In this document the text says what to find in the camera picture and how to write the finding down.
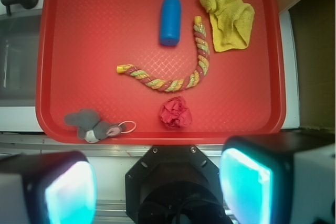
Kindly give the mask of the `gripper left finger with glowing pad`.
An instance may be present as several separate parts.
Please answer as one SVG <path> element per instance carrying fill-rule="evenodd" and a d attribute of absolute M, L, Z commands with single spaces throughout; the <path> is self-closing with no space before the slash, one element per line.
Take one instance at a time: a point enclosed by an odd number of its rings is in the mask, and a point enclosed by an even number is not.
<path fill-rule="evenodd" d="M 79 151 L 1 157 L 1 223 L 93 223 L 95 170 Z"/>

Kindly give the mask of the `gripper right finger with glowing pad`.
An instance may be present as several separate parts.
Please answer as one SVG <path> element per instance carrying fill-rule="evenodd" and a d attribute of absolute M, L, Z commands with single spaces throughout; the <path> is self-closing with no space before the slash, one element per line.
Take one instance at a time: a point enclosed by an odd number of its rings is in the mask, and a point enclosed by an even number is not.
<path fill-rule="evenodd" d="M 219 180 L 239 223 L 335 223 L 335 135 L 230 137 Z"/>

